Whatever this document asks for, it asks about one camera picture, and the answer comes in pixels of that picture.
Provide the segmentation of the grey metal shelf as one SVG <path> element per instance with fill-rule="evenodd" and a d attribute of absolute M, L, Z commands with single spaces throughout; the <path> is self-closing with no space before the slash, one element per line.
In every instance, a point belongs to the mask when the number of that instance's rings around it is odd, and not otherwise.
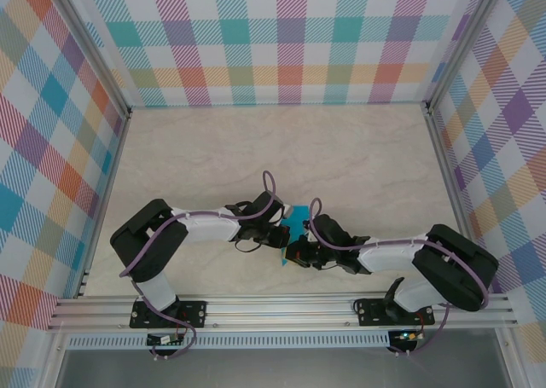
<path fill-rule="evenodd" d="M 66 354 L 55 388 L 513 388 L 494 356 L 420 360 L 383 350 L 196 350 Z"/>

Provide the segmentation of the aluminium mounting rail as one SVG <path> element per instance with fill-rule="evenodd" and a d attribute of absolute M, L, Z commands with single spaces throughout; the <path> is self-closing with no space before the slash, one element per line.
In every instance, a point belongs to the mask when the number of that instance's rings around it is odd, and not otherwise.
<path fill-rule="evenodd" d="M 207 331 L 328 331 L 358 328 L 353 301 L 357 293 L 195 296 L 204 300 Z M 59 332 L 129 331 L 134 296 L 83 296 L 61 299 L 48 329 Z M 506 328 L 518 322 L 503 294 L 490 297 L 478 312 L 451 309 L 446 328 Z"/>

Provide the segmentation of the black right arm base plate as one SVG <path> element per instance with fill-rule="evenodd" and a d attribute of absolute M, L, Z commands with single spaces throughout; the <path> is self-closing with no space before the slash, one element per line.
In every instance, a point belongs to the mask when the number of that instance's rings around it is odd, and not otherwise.
<path fill-rule="evenodd" d="M 381 298 L 360 298 L 353 302 L 361 327 L 369 326 L 429 326 L 435 324 L 431 306 L 409 312 L 395 303 L 385 303 Z"/>

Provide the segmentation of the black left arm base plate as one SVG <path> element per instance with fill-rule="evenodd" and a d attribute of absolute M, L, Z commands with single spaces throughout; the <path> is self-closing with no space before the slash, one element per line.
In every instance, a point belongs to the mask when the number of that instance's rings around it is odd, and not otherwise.
<path fill-rule="evenodd" d="M 206 301 L 175 301 L 162 313 L 179 321 L 185 321 L 195 328 L 203 328 L 206 305 Z M 176 326 L 177 323 L 155 314 L 142 300 L 134 302 L 129 320 L 130 328 L 175 328 Z"/>

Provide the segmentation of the aluminium side rail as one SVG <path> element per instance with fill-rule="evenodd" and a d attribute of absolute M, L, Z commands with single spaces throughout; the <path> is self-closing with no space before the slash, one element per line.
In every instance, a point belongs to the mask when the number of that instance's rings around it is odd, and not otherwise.
<path fill-rule="evenodd" d="M 122 157 L 126 137 L 129 132 L 132 115 L 133 115 L 133 109 L 131 107 L 128 107 L 127 114 L 125 115 L 124 121 L 122 123 L 122 128 L 120 131 L 119 144 L 116 148 L 113 161 L 110 166 L 104 194 L 98 204 L 96 220 L 93 226 L 92 235 L 90 237 L 90 243 L 84 249 L 83 255 L 78 263 L 78 268 L 74 276 L 73 283 L 67 289 L 66 296 L 69 298 L 78 298 L 80 296 L 80 291 L 82 288 L 84 288 L 86 284 L 86 281 L 84 280 L 84 278 L 88 276 L 90 273 L 90 268 L 92 266 L 93 259 L 96 254 L 96 249 L 97 249 L 98 241 L 102 231 L 102 226 L 103 226 L 104 219 L 107 213 L 108 203 L 110 201 L 110 197 L 113 191 L 113 185 L 115 182 L 117 170 L 119 168 L 119 162 Z"/>
<path fill-rule="evenodd" d="M 421 110 L 433 142 L 444 185 L 456 219 L 457 228 L 436 224 L 427 235 L 426 245 L 414 258 L 416 268 L 432 283 L 444 299 L 462 310 L 477 311 L 488 304 L 488 288 L 498 261 L 467 236 L 468 222 L 462 210 L 462 198 L 456 188 L 455 174 L 450 170 L 438 123 Z"/>

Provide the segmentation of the aluminium frame leg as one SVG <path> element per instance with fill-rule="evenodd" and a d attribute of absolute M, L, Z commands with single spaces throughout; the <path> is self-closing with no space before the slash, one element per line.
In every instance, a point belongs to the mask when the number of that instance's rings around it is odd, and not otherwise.
<path fill-rule="evenodd" d="M 529 388 L 514 330 L 500 327 L 496 329 L 496 335 L 511 386 L 513 388 Z"/>
<path fill-rule="evenodd" d="M 61 330 L 54 330 L 48 334 L 48 338 L 44 366 L 37 382 L 37 388 L 56 387 L 67 350 L 67 333 Z"/>

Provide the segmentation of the aluminium frame post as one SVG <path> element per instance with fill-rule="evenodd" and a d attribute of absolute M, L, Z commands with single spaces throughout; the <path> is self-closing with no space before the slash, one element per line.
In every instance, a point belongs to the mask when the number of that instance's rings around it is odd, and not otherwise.
<path fill-rule="evenodd" d="M 78 46 L 81 48 L 85 58 L 89 61 L 94 69 L 97 78 L 102 82 L 103 88 L 112 100 L 114 106 L 123 114 L 125 119 L 131 117 L 131 108 L 124 98 L 121 89 L 110 73 L 106 62 L 90 35 L 87 26 L 80 17 L 77 9 L 74 7 L 72 0 L 52 0 L 58 8 L 61 17 L 67 23 L 70 33 L 73 35 Z"/>
<path fill-rule="evenodd" d="M 464 58 L 473 47 L 498 0 L 459 0 L 447 27 L 449 36 L 431 82 L 423 96 L 424 113 L 431 117 L 447 92 Z"/>

